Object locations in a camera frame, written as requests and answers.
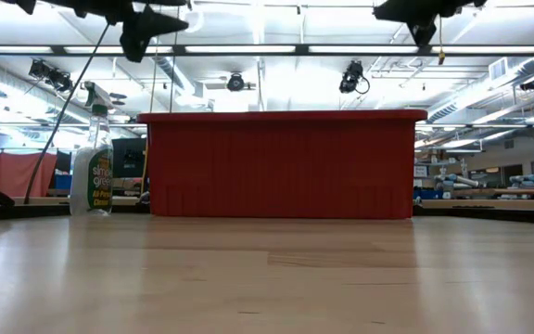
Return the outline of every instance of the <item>wall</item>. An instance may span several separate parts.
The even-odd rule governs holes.
[[[486,169],[491,167],[523,165],[523,173],[532,173],[531,163],[534,162],[534,130],[526,136],[515,138],[515,148],[505,149],[504,140],[498,140],[495,144],[484,145],[486,152],[477,153],[473,157],[463,156],[469,171]],[[449,173],[459,173],[461,166],[449,167]]]

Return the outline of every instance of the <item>ceiling beam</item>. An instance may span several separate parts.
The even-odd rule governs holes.
[[[444,45],[447,58],[534,57],[534,45]],[[0,56],[90,57],[91,45],[0,45]],[[437,57],[440,45],[159,45],[158,56],[176,57]],[[119,45],[100,46],[95,57],[121,57]],[[146,55],[156,56],[155,46]]]

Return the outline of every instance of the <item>spray bottle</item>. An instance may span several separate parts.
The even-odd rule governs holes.
[[[72,215],[109,214],[112,209],[112,140],[108,127],[108,93],[92,82],[84,83],[88,91],[87,108],[92,108],[88,142],[75,156],[71,181]]]

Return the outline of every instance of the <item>red container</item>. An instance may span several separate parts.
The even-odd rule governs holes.
[[[412,216],[424,110],[140,114],[164,216]]]

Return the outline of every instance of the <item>desk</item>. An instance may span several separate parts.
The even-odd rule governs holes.
[[[138,332],[534,333],[534,225],[0,222],[0,333]]]

